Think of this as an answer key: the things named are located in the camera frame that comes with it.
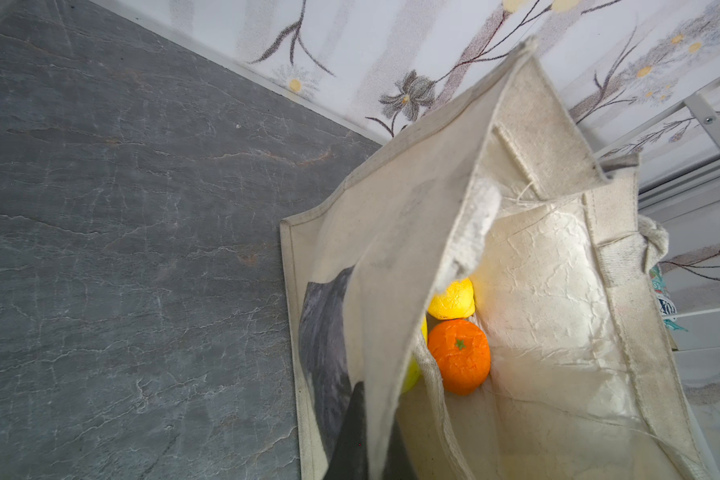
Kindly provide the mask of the yellow lemon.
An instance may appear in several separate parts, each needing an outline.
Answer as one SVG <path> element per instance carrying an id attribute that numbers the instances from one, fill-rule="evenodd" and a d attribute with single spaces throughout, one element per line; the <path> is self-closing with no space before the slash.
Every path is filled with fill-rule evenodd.
<path id="1" fill-rule="evenodd" d="M 466 319 L 476 311 L 474 286 L 469 278 L 452 282 L 447 289 L 433 296 L 427 313 L 437 320 Z"/>

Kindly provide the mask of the yellow banana bunch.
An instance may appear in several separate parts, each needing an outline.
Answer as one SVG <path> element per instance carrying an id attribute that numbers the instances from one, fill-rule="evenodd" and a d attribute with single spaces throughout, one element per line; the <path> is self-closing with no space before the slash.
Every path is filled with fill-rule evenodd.
<path id="1" fill-rule="evenodd" d="M 428 324 L 427 324 L 426 318 L 424 318 L 422 320 L 421 325 L 420 325 L 420 330 L 421 330 L 421 337 L 424 340 L 424 344 L 427 344 Z M 404 382 L 402 385 L 401 393 L 405 394 L 405 393 L 409 392 L 417 384 L 420 376 L 421 376 L 420 366 L 419 366 L 418 362 L 416 361 L 416 359 L 414 357 L 411 357 L 409 364 L 408 364 L 407 372 L 406 372 L 406 375 L 404 378 Z"/>

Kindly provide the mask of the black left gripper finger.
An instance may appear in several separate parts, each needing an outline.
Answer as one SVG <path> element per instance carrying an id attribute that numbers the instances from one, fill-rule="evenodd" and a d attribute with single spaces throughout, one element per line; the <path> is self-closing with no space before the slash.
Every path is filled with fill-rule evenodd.
<path id="1" fill-rule="evenodd" d="M 365 387 L 363 382 L 358 382 L 324 479 L 368 479 L 366 447 Z M 417 479 L 398 422 L 392 428 L 383 479 Z"/>

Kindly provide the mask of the cream canvas tote bag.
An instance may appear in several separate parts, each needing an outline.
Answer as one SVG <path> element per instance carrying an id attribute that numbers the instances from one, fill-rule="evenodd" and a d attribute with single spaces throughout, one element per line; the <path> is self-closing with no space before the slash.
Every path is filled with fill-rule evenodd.
<path id="1" fill-rule="evenodd" d="M 520 43 L 281 222 L 301 475 L 324 479 L 365 387 L 368 479 L 395 422 L 417 479 L 707 479 L 649 270 L 635 155 L 597 160 Z M 448 392 L 420 325 L 469 278 L 487 380 Z M 401 389 L 414 357 L 417 384 Z"/>

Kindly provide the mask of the orange fruit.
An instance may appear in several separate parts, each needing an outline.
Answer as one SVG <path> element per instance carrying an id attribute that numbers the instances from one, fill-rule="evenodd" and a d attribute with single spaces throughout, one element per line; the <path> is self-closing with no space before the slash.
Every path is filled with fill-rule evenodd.
<path id="1" fill-rule="evenodd" d="M 491 370 L 491 350 L 485 333 L 466 319 L 446 320 L 429 333 L 428 349 L 444 388 L 467 396 L 480 387 Z"/>

